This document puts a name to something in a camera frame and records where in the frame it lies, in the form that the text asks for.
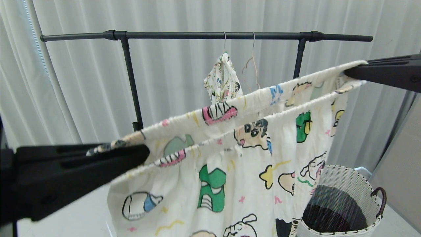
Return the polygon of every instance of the horizontal black bar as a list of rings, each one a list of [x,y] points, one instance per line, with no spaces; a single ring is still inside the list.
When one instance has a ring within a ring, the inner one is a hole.
[[[361,41],[370,42],[372,36],[366,35],[337,35],[324,34],[321,32],[125,32],[114,31],[114,33],[124,33],[128,39],[229,39],[229,40],[300,40],[305,38],[309,41],[318,40],[345,40],[345,41]],[[80,40],[80,39],[101,39],[106,38],[107,33],[82,33],[68,35],[42,35],[41,40],[58,41],[58,40]]]

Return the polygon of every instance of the woven basket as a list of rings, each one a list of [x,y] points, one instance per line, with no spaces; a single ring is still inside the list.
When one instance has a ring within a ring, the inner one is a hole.
[[[382,193],[383,201],[377,193]],[[369,237],[383,218],[386,192],[357,171],[327,165],[298,227],[298,237]]]

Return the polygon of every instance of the basket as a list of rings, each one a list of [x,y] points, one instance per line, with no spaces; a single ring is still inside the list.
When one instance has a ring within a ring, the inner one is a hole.
[[[373,190],[364,176],[351,168],[326,165],[297,236],[369,237],[383,218],[385,206],[384,189]]]

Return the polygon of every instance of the hanging garment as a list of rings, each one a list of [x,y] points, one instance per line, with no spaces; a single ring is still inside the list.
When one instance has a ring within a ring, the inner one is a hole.
[[[260,89],[88,151],[138,144],[150,150],[145,165],[111,182],[107,202],[117,235],[295,236],[347,92],[365,83],[342,72],[364,63]],[[310,101],[313,85],[321,91]]]
[[[227,52],[218,58],[203,84],[212,105],[243,96],[240,81]]]

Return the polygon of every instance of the basket handle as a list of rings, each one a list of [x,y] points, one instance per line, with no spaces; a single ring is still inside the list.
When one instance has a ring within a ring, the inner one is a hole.
[[[383,188],[378,187],[371,193],[371,196],[377,195],[378,191],[381,192],[382,201],[381,201],[380,209],[378,210],[378,213],[376,215],[376,218],[378,216],[381,216],[381,218],[383,218],[383,212],[384,212],[384,208],[386,207],[386,201],[387,201],[386,191]]]

